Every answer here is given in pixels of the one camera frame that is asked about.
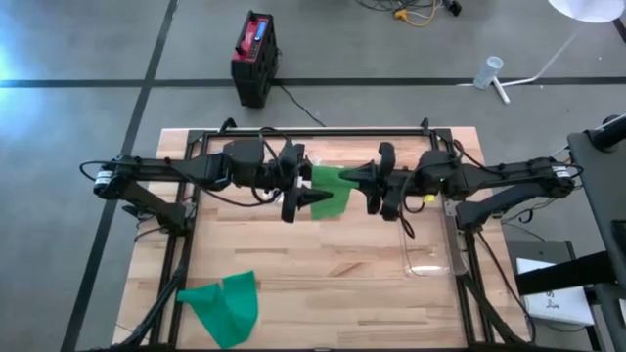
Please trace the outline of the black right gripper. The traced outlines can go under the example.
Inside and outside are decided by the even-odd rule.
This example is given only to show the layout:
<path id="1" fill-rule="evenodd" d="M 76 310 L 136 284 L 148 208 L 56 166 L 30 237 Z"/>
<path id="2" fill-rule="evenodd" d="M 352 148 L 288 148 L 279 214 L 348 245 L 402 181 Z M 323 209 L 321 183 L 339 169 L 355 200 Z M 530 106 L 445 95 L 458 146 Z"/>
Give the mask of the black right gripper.
<path id="1" fill-rule="evenodd" d="M 379 163 L 372 160 L 356 168 L 346 168 L 339 172 L 339 177 L 350 180 L 359 192 L 368 192 L 369 214 L 381 215 L 384 220 L 396 220 L 399 216 L 401 189 L 410 178 L 411 171 L 406 167 L 399 170 L 394 168 L 396 157 L 391 143 L 381 142 L 379 154 Z"/>

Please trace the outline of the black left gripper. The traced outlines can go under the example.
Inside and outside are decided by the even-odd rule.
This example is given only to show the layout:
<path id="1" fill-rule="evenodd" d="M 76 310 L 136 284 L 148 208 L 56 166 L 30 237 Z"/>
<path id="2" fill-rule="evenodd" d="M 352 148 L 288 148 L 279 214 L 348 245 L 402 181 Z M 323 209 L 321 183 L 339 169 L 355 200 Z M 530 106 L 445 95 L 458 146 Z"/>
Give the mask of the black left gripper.
<path id="1" fill-rule="evenodd" d="M 332 198 L 332 192 L 310 189 L 313 164 L 304 155 L 305 146 L 287 140 L 273 163 L 271 188 L 282 192 L 281 219 L 292 223 L 297 210 Z"/>

